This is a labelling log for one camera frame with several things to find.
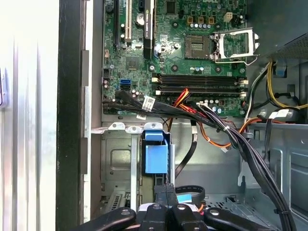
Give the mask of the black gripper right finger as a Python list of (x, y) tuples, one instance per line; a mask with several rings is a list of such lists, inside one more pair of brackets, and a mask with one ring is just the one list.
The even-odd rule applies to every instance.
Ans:
[(171, 209), (172, 231), (270, 231), (271, 229), (227, 210), (212, 207), (201, 215), (188, 204)]

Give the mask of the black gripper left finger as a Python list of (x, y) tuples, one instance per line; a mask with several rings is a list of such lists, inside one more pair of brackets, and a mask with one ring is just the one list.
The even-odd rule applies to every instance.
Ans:
[(120, 207), (73, 228), (73, 231), (165, 231), (167, 208), (143, 204), (138, 212)]

